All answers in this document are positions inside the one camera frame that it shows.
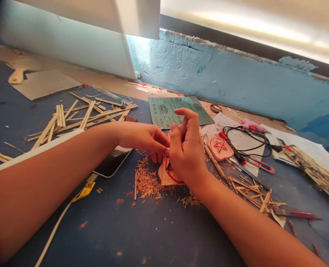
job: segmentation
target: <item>hand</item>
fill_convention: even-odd
[[[146,150],[154,163],[169,156],[169,139],[156,125],[138,122],[111,122],[116,145]]]
[[[170,162],[178,177],[191,187],[200,184],[208,174],[204,142],[199,134],[199,116],[186,108],[175,109],[174,112],[185,118],[180,126],[172,124]]]

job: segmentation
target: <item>phone screen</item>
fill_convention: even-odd
[[[112,177],[130,154],[131,150],[132,149],[117,146],[114,151],[94,169],[93,172],[106,178]]]

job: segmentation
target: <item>pink glue gun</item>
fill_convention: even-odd
[[[242,120],[242,126],[243,126],[243,129],[247,129],[247,128],[250,128],[250,127],[255,127],[256,128],[256,131],[259,132],[259,133],[266,133],[267,130],[265,128],[263,128],[261,125],[258,125],[257,123],[249,120],[249,119],[243,119]]]

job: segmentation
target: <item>yellow tag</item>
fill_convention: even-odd
[[[90,191],[93,189],[94,185],[95,185],[95,182],[87,182],[87,184],[84,186],[84,188],[83,188],[82,192],[79,194],[79,196],[74,197],[71,202],[72,203],[76,202],[77,200],[89,195]]]

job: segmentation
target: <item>red scissors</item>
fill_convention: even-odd
[[[247,158],[247,161],[250,162],[252,165],[255,165],[256,167],[259,167],[259,169],[263,169],[264,171],[267,171],[269,173],[275,173],[275,169],[272,168],[270,165],[267,165],[266,163],[263,163],[262,161],[259,161],[258,159],[255,159],[243,152],[241,152],[243,157]]]

